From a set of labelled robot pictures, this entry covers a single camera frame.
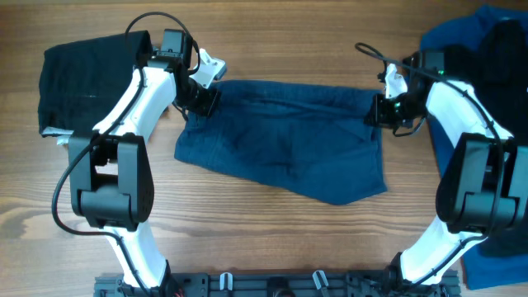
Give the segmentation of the blue denim shorts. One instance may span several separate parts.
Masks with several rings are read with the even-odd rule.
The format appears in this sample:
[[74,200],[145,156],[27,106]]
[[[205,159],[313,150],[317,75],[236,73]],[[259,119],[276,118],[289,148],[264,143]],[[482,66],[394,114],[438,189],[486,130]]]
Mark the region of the blue denim shorts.
[[376,90],[230,80],[211,117],[191,114],[176,160],[346,205],[387,190],[382,134],[366,125]]

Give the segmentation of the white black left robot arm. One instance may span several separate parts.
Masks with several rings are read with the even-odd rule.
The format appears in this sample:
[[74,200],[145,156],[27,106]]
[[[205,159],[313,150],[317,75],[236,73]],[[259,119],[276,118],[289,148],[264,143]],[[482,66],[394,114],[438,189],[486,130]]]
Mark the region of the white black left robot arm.
[[183,114],[212,115],[219,93],[210,84],[225,64],[206,56],[193,66],[191,56],[199,52],[190,33],[165,30],[160,49],[134,69],[110,113],[92,131],[74,132],[68,143],[73,212],[87,220],[90,235],[112,243],[124,295],[174,296],[179,290],[148,222],[154,183],[146,143],[170,105]]

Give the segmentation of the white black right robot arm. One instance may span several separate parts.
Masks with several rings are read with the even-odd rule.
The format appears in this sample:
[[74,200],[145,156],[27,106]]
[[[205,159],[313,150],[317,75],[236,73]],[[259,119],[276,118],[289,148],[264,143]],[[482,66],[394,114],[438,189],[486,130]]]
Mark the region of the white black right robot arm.
[[384,92],[374,96],[366,124],[405,137],[433,117],[454,147],[436,190],[436,217],[386,267],[383,281],[385,291],[399,293],[436,285],[468,250],[524,219],[527,148],[493,119],[445,52],[418,51],[397,61],[364,43],[356,48],[384,64],[378,75]]

